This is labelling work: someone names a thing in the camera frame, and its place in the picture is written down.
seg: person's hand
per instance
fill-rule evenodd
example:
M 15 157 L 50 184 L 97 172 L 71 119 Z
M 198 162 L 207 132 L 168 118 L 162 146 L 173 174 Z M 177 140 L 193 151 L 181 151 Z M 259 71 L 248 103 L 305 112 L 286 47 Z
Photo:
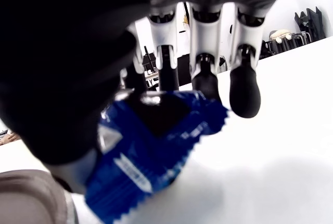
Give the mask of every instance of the person's hand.
M 0 146 L 1 145 L 4 145 L 4 144 L 7 144 L 9 142 L 13 142 L 13 141 L 16 141 L 16 140 L 19 140 L 21 139 L 21 137 L 16 134 L 16 133 L 12 133 L 12 134 L 6 134 L 1 140 L 0 140 Z

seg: blue wrapper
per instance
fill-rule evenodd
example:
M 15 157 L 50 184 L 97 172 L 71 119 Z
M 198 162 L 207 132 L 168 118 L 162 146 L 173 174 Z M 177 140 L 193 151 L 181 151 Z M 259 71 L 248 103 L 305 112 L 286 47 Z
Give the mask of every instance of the blue wrapper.
M 219 132 L 227 117 L 220 102 L 200 92 L 171 92 L 190 113 L 161 137 L 151 134 L 124 101 L 114 102 L 100 124 L 121 133 L 122 139 L 106 153 L 87 185 L 86 202 L 105 223 L 167 187 L 181 172 L 201 135 Z

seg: black fingertip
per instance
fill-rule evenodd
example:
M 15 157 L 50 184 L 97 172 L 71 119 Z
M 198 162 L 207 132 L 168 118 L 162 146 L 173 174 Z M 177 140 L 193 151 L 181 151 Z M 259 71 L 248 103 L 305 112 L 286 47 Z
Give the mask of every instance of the black fingertip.
M 230 72 L 230 105 L 235 114 L 252 118 L 260 109 L 261 98 L 257 75 L 249 65 Z

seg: robotic hand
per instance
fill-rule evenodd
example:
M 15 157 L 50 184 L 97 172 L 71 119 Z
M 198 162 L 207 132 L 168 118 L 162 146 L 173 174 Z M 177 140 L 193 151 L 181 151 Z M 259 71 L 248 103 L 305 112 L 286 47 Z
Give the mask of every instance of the robotic hand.
M 126 30 L 135 20 L 150 20 L 160 89 L 178 89 L 175 5 L 182 1 L 191 4 L 193 89 L 218 101 L 221 8 L 236 3 L 230 104 L 254 117 L 263 23 L 275 0 L 4 0 L 1 118 L 69 191 L 84 192 L 100 157 L 97 124 L 120 71 L 128 88 L 145 90 L 135 28 Z

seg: white table surface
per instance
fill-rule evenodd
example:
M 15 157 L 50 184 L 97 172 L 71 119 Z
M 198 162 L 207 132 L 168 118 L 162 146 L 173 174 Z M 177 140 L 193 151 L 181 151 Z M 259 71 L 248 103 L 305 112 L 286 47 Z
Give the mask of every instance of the white table surface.
M 230 112 L 222 132 L 195 146 L 173 185 L 116 223 L 332 224 L 332 46 L 328 38 L 261 60 L 258 115 Z M 218 78 L 230 108 L 229 72 Z M 0 172 L 14 169 L 45 170 L 21 141 L 0 147 Z M 74 201 L 81 224 L 99 223 L 82 196 Z

